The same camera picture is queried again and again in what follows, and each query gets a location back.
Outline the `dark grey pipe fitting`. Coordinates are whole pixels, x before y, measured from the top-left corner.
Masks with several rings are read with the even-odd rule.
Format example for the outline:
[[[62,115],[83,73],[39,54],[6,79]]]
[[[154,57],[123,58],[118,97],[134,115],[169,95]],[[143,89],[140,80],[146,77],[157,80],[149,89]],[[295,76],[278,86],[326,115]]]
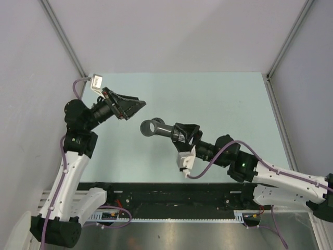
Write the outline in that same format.
[[[144,120],[140,125],[140,131],[143,136],[151,137],[154,135],[170,138],[177,141],[180,137],[180,131],[175,126],[165,124],[161,118]]]

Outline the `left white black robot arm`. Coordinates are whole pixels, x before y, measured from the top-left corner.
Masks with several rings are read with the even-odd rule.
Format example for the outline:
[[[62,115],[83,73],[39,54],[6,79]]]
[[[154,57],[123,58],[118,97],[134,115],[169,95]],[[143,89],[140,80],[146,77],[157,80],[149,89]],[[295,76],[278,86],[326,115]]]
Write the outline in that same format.
[[[93,187],[73,205],[81,176],[92,158],[98,135],[93,131],[111,117],[129,120],[146,105],[134,96],[126,96],[103,88],[97,102],[87,107],[82,100],[73,99],[65,107],[66,134],[60,140],[62,161],[50,194],[37,216],[31,218],[30,232],[40,242],[73,248],[82,227],[99,208],[109,208],[115,195]]]

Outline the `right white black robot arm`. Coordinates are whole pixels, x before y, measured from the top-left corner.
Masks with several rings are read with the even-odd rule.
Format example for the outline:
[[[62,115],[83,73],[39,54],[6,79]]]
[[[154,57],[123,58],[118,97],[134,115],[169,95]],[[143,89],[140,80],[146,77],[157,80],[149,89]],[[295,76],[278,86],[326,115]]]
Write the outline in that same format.
[[[281,191],[283,202],[299,202],[321,220],[332,222],[332,173],[312,176],[287,170],[264,161],[247,143],[224,135],[215,144],[202,141],[202,131],[196,124],[176,123],[171,130],[171,141],[178,151],[178,167],[185,177],[203,177],[212,165],[228,168],[233,180],[255,185],[253,191],[240,195],[246,209],[259,204],[264,196],[259,187],[272,186]]]

